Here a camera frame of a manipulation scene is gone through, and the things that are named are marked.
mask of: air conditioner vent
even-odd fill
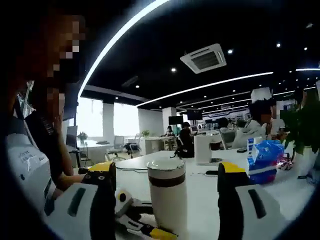
[[[224,53],[218,43],[191,52],[180,59],[195,74],[227,65]]]

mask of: computer monitor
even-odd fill
[[[169,117],[169,125],[177,125],[177,124],[183,124],[184,118],[183,116],[170,116]]]
[[[191,126],[191,132],[195,133],[198,131],[198,126]]]
[[[77,147],[77,131],[78,126],[68,126],[66,129],[66,140],[65,144],[71,147]]]
[[[190,121],[202,120],[202,112],[198,109],[187,109],[186,115]]]

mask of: green plant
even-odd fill
[[[141,134],[142,134],[142,136],[143,136],[144,138],[146,138],[146,137],[148,137],[148,136],[150,135],[150,131],[149,131],[149,130],[143,130],[143,131],[141,132]]]
[[[76,137],[83,143],[88,138],[88,135],[84,131],[81,131]]]
[[[303,155],[305,147],[311,147],[316,153],[320,148],[320,102],[315,93],[308,93],[305,106],[296,110],[284,110],[280,112],[285,127],[289,131],[285,139],[284,147],[294,141],[294,150]]]

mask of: black shirt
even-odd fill
[[[192,145],[192,137],[191,137],[191,133],[190,133],[190,129],[182,129],[180,131],[179,137],[182,141],[182,144],[184,146],[190,146]]]
[[[56,183],[57,178],[63,173],[58,133],[54,130],[52,123],[36,111],[27,116],[25,121],[37,147],[49,159],[51,177]]]

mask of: brown cup band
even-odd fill
[[[158,179],[158,178],[149,176],[150,183],[153,186],[156,186],[159,188],[171,188],[171,187],[180,185],[185,181],[185,179],[186,179],[186,173],[176,178],[170,178],[170,179]]]

